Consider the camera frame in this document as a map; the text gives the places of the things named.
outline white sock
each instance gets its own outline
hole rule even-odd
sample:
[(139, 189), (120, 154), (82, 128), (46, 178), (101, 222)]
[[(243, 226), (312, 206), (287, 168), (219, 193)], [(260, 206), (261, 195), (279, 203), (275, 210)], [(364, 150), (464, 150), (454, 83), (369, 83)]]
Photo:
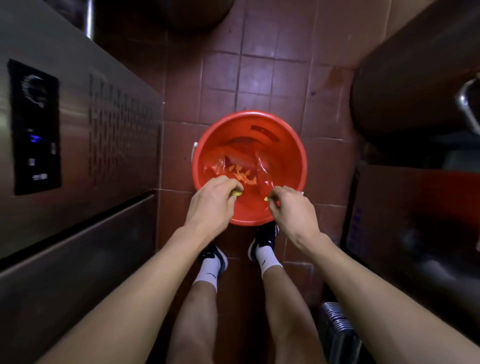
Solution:
[(257, 246), (255, 251), (255, 256), (257, 257), (258, 264), (260, 264), (260, 270), (262, 271), (262, 278), (264, 277), (264, 272), (272, 266), (281, 266), (278, 259), (273, 252), (273, 249), (270, 246)]
[(205, 258), (200, 267), (200, 272), (198, 272), (195, 282), (199, 280), (204, 280), (205, 282), (210, 282), (215, 287), (216, 291), (216, 281), (218, 279), (218, 271), (220, 270), (220, 259), (217, 256), (215, 258)]

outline red bucket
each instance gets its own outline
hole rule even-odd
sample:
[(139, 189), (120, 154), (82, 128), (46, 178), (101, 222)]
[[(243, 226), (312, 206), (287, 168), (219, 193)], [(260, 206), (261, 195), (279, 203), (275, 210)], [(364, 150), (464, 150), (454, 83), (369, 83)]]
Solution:
[[(271, 166), (269, 178), (274, 186), (286, 185), (297, 191), (303, 190), (307, 179), (307, 156), (299, 136), (282, 119), (262, 111), (240, 111), (227, 115), (202, 135), (192, 159), (193, 183), (197, 190), (217, 176), (206, 161), (209, 152), (239, 143), (246, 149), (261, 146), (262, 154)], [(272, 221), (273, 216), (264, 196), (250, 193), (247, 187), (237, 199), (230, 222), (256, 226)]]

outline tiled floor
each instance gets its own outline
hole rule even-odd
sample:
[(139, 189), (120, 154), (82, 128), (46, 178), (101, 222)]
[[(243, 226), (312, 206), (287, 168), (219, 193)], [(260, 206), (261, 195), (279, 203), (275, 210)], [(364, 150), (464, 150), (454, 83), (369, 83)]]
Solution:
[[(349, 87), (359, 61), (385, 38), (391, 1), (399, 3), (236, 0), (220, 25), (194, 36), (167, 31), (147, 0), (98, 2), (97, 43), (164, 102), (159, 248), (185, 219), (194, 191), (193, 143), (225, 114), (245, 109), (270, 111), (301, 136), (309, 163), (305, 195), (321, 230), (339, 241), (357, 155)], [(395, 28), (404, 18), (395, 14)], [(266, 362), (271, 349), (260, 270), (246, 255), (254, 233), (229, 226), (218, 239), (229, 266), (218, 288), (217, 363)], [(285, 235), (276, 254), (316, 307), (323, 282), (313, 265)], [(171, 306), (155, 349), (160, 357), (197, 271)]]

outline left hand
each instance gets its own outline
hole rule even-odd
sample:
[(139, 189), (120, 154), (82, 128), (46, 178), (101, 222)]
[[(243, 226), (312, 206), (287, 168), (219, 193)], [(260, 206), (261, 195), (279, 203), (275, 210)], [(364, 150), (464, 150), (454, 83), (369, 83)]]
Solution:
[(193, 196), (185, 225), (196, 225), (206, 234), (206, 244), (224, 231), (233, 217), (236, 196), (233, 190), (243, 191), (241, 183), (227, 176), (209, 180)]

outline black sneaker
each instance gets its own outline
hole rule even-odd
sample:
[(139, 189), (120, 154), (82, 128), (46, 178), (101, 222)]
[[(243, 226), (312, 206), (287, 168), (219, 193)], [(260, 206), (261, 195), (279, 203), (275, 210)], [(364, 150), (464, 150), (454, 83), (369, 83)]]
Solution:
[(198, 255), (198, 260), (200, 263), (207, 258), (215, 258), (218, 257), (220, 259), (220, 269), (218, 271), (218, 276), (220, 277), (223, 272), (227, 270), (228, 267), (228, 259), (223, 254), (223, 252), (215, 245), (214, 242), (210, 242)]
[(248, 247), (248, 258), (252, 262), (257, 261), (257, 256), (255, 255), (257, 246), (270, 246), (272, 250), (275, 249), (275, 238), (278, 235), (280, 229), (275, 221), (268, 222), (264, 225), (258, 227), (257, 235), (255, 239)]

